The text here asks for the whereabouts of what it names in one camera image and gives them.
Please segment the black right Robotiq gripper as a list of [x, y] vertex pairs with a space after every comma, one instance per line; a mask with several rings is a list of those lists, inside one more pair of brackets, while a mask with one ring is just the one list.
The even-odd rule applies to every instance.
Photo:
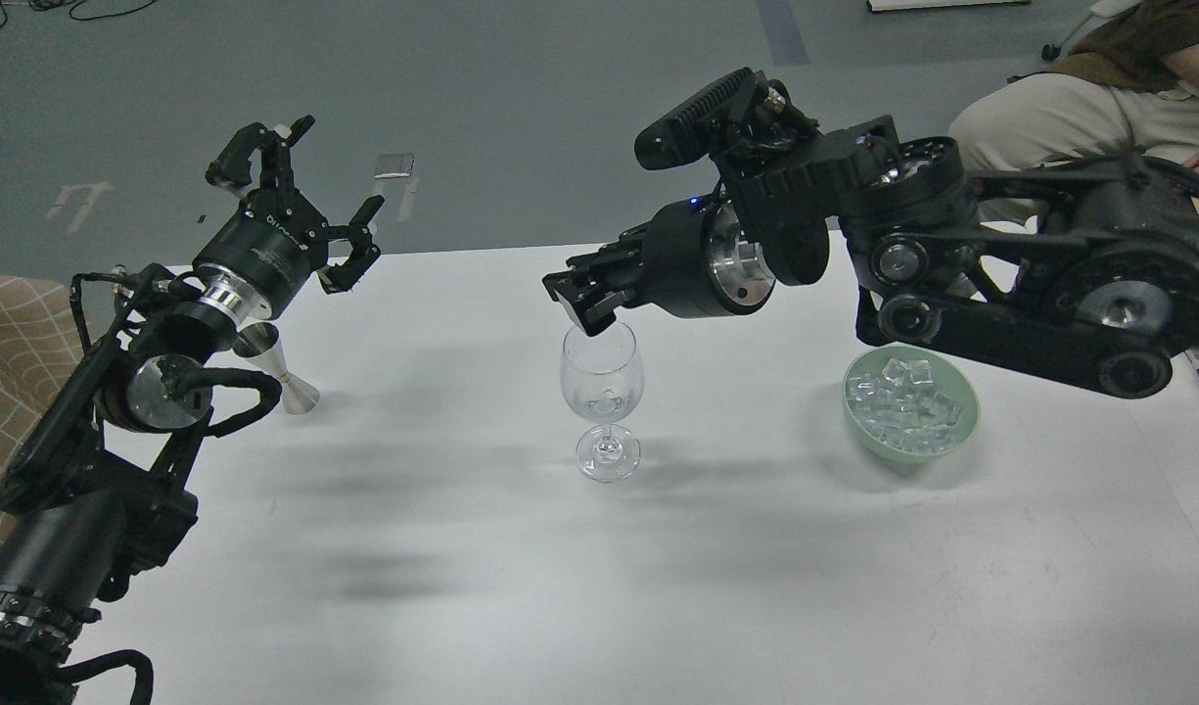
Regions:
[[751, 315], [767, 303], [775, 275], [729, 201], [689, 198], [659, 209], [645, 229], [568, 258], [542, 285], [596, 338], [622, 307], [653, 305], [679, 318]]

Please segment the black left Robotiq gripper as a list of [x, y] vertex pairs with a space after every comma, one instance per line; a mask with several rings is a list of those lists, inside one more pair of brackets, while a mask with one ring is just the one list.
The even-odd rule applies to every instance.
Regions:
[[[368, 195], [347, 224], [332, 225], [299, 189], [291, 147], [313, 123], [300, 118], [287, 135], [242, 126], [207, 165], [207, 183], [237, 195], [239, 206], [192, 269], [204, 282], [201, 303], [231, 321], [276, 320], [313, 272], [327, 295], [348, 293], [382, 254], [372, 228], [382, 195]], [[344, 263], [329, 263], [335, 242], [351, 249]]]

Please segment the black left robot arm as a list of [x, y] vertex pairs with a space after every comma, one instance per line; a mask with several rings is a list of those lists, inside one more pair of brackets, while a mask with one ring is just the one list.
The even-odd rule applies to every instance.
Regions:
[[132, 670], [129, 700], [155, 691], [151, 659], [116, 650], [73, 664], [98, 603], [165, 565], [195, 526], [187, 490], [206, 439], [231, 436], [317, 390], [287, 370], [278, 317], [309, 278], [347, 293], [376, 263], [382, 195], [335, 223], [299, 189], [291, 151], [314, 123], [251, 123], [207, 165], [237, 195], [186, 272], [72, 277], [83, 356], [0, 480], [17, 526], [0, 549], [0, 704], [71, 704], [82, 682]]

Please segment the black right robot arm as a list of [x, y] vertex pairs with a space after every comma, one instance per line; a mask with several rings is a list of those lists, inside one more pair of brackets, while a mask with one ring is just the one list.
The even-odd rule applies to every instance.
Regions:
[[855, 335], [1120, 399], [1199, 352], [1199, 175], [1125, 155], [969, 170], [946, 137], [891, 118], [823, 132], [787, 88], [741, 68], [635, 137], [647, 170], [710, 158], [718, 186], [662, 207], [542, 285], [595, 336], [617, 309], [751, 315], [814, 284], [837, 219], [858, 287]]

